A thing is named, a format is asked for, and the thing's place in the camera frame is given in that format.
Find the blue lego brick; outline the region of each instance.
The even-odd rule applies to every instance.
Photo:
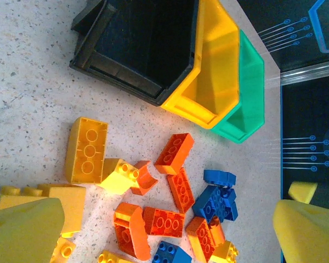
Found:
[[[223,198],[226,207],[231,207],[231,204],[235,201],[236,193],[233,188],[220,188],[220,195]]]
[[[217,191],[219,191],[218,187],[208,185],[206,189],[197,198],[195,204],[192,206],[194,214],[196,216],[205,218],[208,223],[211,222],[212,218],[216,213],[216,209],[211,195],[212,193],[216,193]]]
[[[230,220],[230,221],[235,221],[235,219],[238,216],[236,203],[233,202],[231,204],[231,207],[225,207],[225,211],[228,212],[228,215],[225,217],[225,219]]]
[[[191,263],[191,259],[179,246],[161,241],[152,263]]]
[[[233,187],[236,183],[236,176],[228,171],[204,170],[203,179],[208,184]]]

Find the plastic storage bin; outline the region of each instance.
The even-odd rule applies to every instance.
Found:
[[[240,30],[240,102],[213,129],[238,144],[264,124],[264,61]]]
[[[212,129],[239,102],[239,28],[219,0],[205,0],[201,72],[161,106]]]
[[[94,0],[70,67],[161,105],[194,66],[199,0]]]

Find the yellow plastic bin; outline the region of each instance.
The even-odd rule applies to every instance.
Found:
[[[194,69],[161,105],[206,129],[212,129],[239,103],[239,28],[219,0],[205,5],[202,53],[199,22]],[[199,8],[199,17],[203,9]],[[201,71],[197,72],[201,61]]]

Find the toy building block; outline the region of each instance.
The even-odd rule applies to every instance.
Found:
[[[233,202],[231,204],[231,207],[225,207],[225,212],[226,212],[226,216],[224,219],[235,221],[238,216],[236,203]]]
[[[236,199],[236,193],[233,188],[220,187],[220,195],[223,197],[223,202],[226,207],[231,207],[231,204]]]
[[[46,197],[42,195],[43,191],[36,188],[26,187],[21,195],[21,189],[14,186],[3,186],[0,190],[0,210],[45,199]]]
[[[192,206],[194,214],[206,219],[210,223],[212,217],[217,215],[220,222],[228,215],[221,190],[218,186],[208,185]]]
[[[238,255],[239,251],[236,247],[230,241],[225,241],[215,248],[211,261],[216,263],[236,263]]]
[[[115,211],[114,224],[119,248],[145,261],[149,260],[151,255],[142,214],[143,210],[140,206],[121,203]]]
[[[179,212],[185,214],[195,200],[184,167],[179,170],[177,175],[167,175],[167,180]]]
[[[203,179],[208,184],[233,187],[236,182],[236,176],[227,171],[204,170]]]
[[[69,184],[41,184],[38,185],[38,188],[42,190],[43,196],[60,199],[65,213],[62,236],[68,238],[79,232],[82,229],[85,187]]]
[[[296,201],[309,204],[317,187],[316,182],[292,182],[288,194]]]
[[[156,169],[161,174],[178,174],[193,145],[190,133],[173,134],[155,162]]]
[[[145,195],[158,182],[158,180],[153,178],[148,171],[149,163],[150,161],[138,161],[136,165],[134,165],[135,168],[139,169],[139,176],[137,178],[139,187],[131,187],[132,193],[135,195]]]
[[[225,236],[223,232],[222,225],[218,216],[214,216],[211,220],[211,223],[208,225],[209,231],[211,232],[211,236],[213,239],[213,244],[217,247],[219,244],[223,244],[225,242]]]
[[[185,230],[189,236],[196,259],[207,263],[213,254],[214,243],[206,220],[196,216]]]
[[[65,176],[71,184],[102,181],[108,124],[80,117],[74,122],[65,161]]]
[[[278,201],[273,227],[288,263],[329,263],[329,209]]]
[[[148,235],[181,237],[185,215],[172,211],[145,207],[143,211],[145,231]]]
[[[129,261],[118,254],[103,250],[98,257],[98,263],[132,263],[132,261]]]
[[[57,198],[0,210],[0,262],[49,262],[63,225]]]
[[[57,240],[56,247],[51,257],[50,263],[65,263],[72,255],[73,250],[76,248],[71,241],[66,238],[60,237]]]
[[[179,246],[161,241],[152,263],[191,263],[191,259]]]
[[[139,188],[139,169],[117,158],[104,160],[103,181],[98,186],[116,195],[124,194],[132,186]]]

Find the yellow lego brick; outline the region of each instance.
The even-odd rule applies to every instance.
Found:
[[[21,189],[13,186],[3,186],[0,191],[0,210],[46,198],[41,196],[42,191],[39,189],[26,187],[23,195],[20,191]]]
[[[49,262],[63,224],[57,198],[0,210],[0,262]]]
[[[68,142],[65,176],[72,184],[102,181],[108,124],[80,117],[74,122]]]
[[[117,158],[104,160],[103,181],[100,187],[116,195],[124,194],[132,186],[139,188],[139,169]]]
[[[288,194],[296,201],[309,204],[317,186],[316,182],[292,182]]]
[[[60,199],[65,212],[65,224],[61,234],[63,237],[72,237],[75,232],[82,229],[82,217],[84,201],[86,197],[85,187],[69,184],[41,184],[43,196]]]
[[[103,250],[98,258],[98,263],[132,263],[132,261],[126,260],[118,254]]]
[[[65,263],[72,255],[76,245],[66,238],[60,237],[51,257],[50,263]]]
[[[210,260],[216,263],[236,263],[236,257],[239,251],[230,241],[225,241],[223,244],[218,245]]]
[[[280,200],[273,226],[287,263],[329,263],[329,209]]]

